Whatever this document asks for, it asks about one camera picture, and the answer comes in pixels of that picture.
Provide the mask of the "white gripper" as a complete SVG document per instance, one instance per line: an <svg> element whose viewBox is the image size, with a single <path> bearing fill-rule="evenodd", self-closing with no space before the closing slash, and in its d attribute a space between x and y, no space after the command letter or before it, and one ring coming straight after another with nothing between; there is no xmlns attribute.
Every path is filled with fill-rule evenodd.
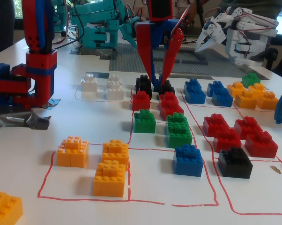
<svg viewBox="0 0 282 225"><path fill-rule="evenodd" d="M206 37L209 37L205 44L202 45L202 42ZM203 27L203 30L198 37L195 44L195 51L200 52L209 47L219 45L226 39L226 35L218 22L209 20Z"/></svg>

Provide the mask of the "red and blue gripper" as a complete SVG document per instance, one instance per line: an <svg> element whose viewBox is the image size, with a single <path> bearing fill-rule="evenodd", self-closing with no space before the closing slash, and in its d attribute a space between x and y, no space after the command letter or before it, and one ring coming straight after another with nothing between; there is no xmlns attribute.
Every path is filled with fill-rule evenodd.
<svg viewBox="0 0 282 225"><path fill-rule="evenodd" d="M166 82L172 72L177 53L184 39L184 33L180 28L177 28L171 34L177 23L178 19L160 22L138 22L138 17L133 17L130 20L127 17L124 20L119 19L119 29L123 38L133 47L138 47L138 54L155 90L159 88L159 85L162 86ZM142 46L143 44L151 44L151 46ZM153 50L158 49L159 45L167 47L160 82L155 75L153 60Z"/></svg>

